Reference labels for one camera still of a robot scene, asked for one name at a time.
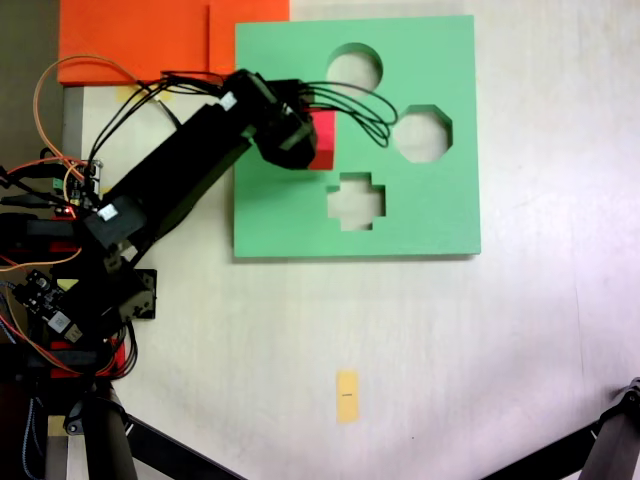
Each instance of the white table surface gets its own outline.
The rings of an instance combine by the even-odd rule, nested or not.
[[[640,373],[640,3],[294,0],[291,18],[447,14],[476,21],[482,254],[236,262],[225,175],[142,262],[158,318],[116,383],[130,413],[252,480],[471,480]],[[117,106],[85,89],[85,155]],[[105,182],[171,132],[145,107],[101,152]]]

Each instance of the orange wire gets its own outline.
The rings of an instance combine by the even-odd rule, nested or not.
[[[69,174],[73,172],[77,172],[76,167],[69,168],[69,170],[67,170],[67,173],[65,173],[64,175],[64,180],[62,180],[62,195],[64,196],[64,201],[67,203],[71,203],[71,201],[69,200],[69,194],[67,193],[67,182],[69,181]],[[73,208],[69,207],[69,211],[71,212],[71,216],[73,218],[77,218],[76,212],[73,211]]]
[[[32,165],[39,165],[40,163],[46,163],[46,162],[53,162],[53,161],[59,162],[59,161],[62,161],[63,159],[67,159],[71,162],[79,163],[81,165],[86,165],[87,163],[84,160],[78,160],[77,158],[71,158],[71,157],[47,157],[47,158],[41,158],[40,160],[33,160],[32,162],[27,162],[24,165],[20,165],[18,167],[12,168],[7,173],[11,175],[12,173],[15,173],[18,170],[21,170],[25,167],[30,167]]]
[[[75,370],[72,370],[69,367],[67,367],[60,360],[58,360],[56,357],[51,355],[44,348],[42,348],[40,345],[38,345],[37,343],[32,341],[30,338],[28,338],[22,332],[22,330],[20,329],[20,325],[18,325],[18,322],[15,319],[15,315],[13,314],[13,309],[11,308],[11,299],[10,299],[10,296],[9,296],[9,289],[7,287],[5,287],[5,290],[7,292],[7,305],[9,306],[9,314],[11,315],[11,318],[13,318],[13,321],[16,322],[16,327],[18,327],[18,329],[16,330],[15,328],[13,328],[13,325],[11,325],[2,315],[0,315],[0,320],[2,320],[2,323],[4,323],[5,326],[7,328],[9,328],[14,335],[18,336],[20,339],[22,339],[23,341],[25,341],[29,345],[31,345],[33,348],[35,348],[38,351],[38,353],[40,353],[40,355],[42,355],[47,361],[49,361],[49,363],[53,364],[54,366],[56,366],[58,368],[66,370],[69,373],[76,373],[77,374],[78,372],[76,372]]]
[[[62,161],[65,163],[65,165],[67,165],[67,167],[71,167],[71,165],[68,164],[66,160],[64,160],[67,157],[65,157],[65,155],[62,153],[62,150],[57,148],[53,144],[53,142],[51,140],[49,140],[49,137],[47,137],[47,134],[45,133],[44,128],[42,127],[42,122],[40,121],[39,99],[40,99],[40,92],[42,91],[42,86],[44,84],[44,81],[49,76],[49,74],[53,71],[53,69],[58,67],[59,65],[61,65],[64,62],[68,62],[69,60],[76,60],[76,59],[80,59],[80,58],[99,60],[101,62],[107,63],[107,64],[109,64],[109,65],[111,65],[113,67],[116,67],[118,70],[123,72],[129,78],[131,78],[132,83],[139,82],[139,79],[133,73],[131,73],[129,70],[127,70],[125,67],[120,65],[118,62],[116,62],[114,60],[111,60],[110,58],[103,57],[102,55],[93,55],[93,54],[86,54],[86,53],[77,54],[77,55],[69,55],[68,57],[64,57],[64,58],[61,58],[60,60],[57,60],[57,61],[53,62],[51,65],[49,65],[49,67],[47,67],[47,69],[40,76],[40,79],[38,80],[38,83],[36,84],[36,89],[35,89],[35,91],[33,93],[33,118],[34,118],[34,120],[36,122],[36,128],[38,129],[38,134],[40,135],[40,138],[42,139],[42,141],[51,149],[51,151],[56,156],[63,158]]]
[[[17,270],[19,268],[24,268],[24,267],[37,267],[37,266],[44,266],[44,265],[58,265],[60,263],[65,263],[65,262],[70,262],[71,260],[73,260],[74,258],[76,258],[78,255],[80,255],[80,252],[82,252],[82,248],[79,248],[78,251],[76,253],[74,253],[73,255],[71,255],[69,258],[64,258],[62,260],[56,260],[54,262],[29,262],[29,263],[22,263],[20,265],[15,265],[11,268],[3,268],[0,269],[0,273],[6,273],[6,272],[12,272],[13,270]]]

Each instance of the circular hole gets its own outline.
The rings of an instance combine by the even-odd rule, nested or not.
[[[363,43],[348,43],[331,55],[327,80],[349,83],[367,90],[375,90],[382,80],[382,60],[376,51]],[[365,96],[366,92],[349,87],[335,86],[335,90],[352,97]]]

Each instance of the green foam board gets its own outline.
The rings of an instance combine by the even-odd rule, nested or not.
[[[452,122],[453,145],[432,163],[382,149],[337,114],[335,169],[288,171],[257,148],[235,166],[236,257],[334,257],[480,253],[473,17],[239,24],[239,68],[265,79],[324,80],[330,60],[353,43],[372,48],[383,75],[376,92],[402,114],[435,105]],[[377,108],[371,97],[359,97]],[[370,173],[386,212],[371,230],[341,231],[327,192],[341,174]]]

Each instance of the octagonal hole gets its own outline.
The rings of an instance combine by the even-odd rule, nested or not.
[[[329,58],[327,80],[350,83],[367,90],[375,90],[382,80],[382,60],[376,51],[363,43],[348,43],[337,48]],[[335,86],[336,91],[352,97],[366,92],[354,88]]]
[[[393,141],[411,163],[435,162],[453,145],[453,123],[435,105],[411,105],[393,128]]]

